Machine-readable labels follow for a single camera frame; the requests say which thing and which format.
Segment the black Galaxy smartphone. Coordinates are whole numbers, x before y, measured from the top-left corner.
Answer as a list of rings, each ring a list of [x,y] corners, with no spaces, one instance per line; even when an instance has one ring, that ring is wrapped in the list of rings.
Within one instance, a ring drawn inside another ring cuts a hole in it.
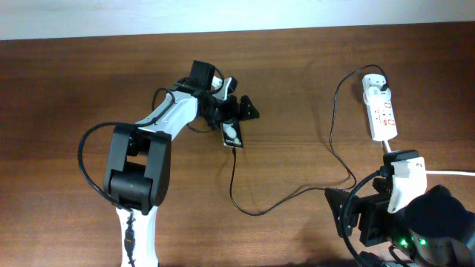
[[[230,119],[221,123],[223,145],[231,148],[243,148],[243,139],[239,121]]]

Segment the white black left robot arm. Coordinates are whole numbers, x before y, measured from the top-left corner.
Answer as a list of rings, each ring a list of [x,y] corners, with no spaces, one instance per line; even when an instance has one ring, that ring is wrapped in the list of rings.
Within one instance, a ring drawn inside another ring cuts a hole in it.
[[[220,129],[223,144],[242,148],[241,121],[260,114],[247,95],[237,98],[238,81],[212,64],[195,60],[190,74],[166,89],[163,102],[132,126],[115,127],[104,189],[119,203],[122,266],[158,266],[156,221],[171,174],[171,143],[188,123],[203,117]]]

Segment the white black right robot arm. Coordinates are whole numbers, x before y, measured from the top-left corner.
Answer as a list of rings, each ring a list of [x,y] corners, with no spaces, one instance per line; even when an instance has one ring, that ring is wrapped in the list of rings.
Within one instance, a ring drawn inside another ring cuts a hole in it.
[[[474,213],[446,187],[436,185],[391,214],[386,182],[374,183],[377,194],[351,199],[347,236],[358,228],[364,246],[390,243],[420,266],[474,265]]]

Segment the white USB charger adapter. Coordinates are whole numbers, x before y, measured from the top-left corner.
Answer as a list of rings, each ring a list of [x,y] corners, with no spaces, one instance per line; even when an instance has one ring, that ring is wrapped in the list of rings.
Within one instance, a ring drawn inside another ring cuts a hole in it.
[[[391,100],[392,93],[390,89],[381,90],[377,87],[369,87],[364,89],[363,100],[368,106],[380,105],[381,103],[389,102]]]

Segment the white power strip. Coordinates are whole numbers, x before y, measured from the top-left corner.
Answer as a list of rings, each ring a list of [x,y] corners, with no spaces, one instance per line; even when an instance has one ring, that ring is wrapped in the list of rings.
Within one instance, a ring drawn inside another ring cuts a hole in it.
[[[362,85],[363,92],[369,87],[377,87],[381,90],[389,89],[386,78],[375,73],[365,75]],[[366,106],[372,139],[383,142],[395,138],[398,133],[391,100],[380,105]]]

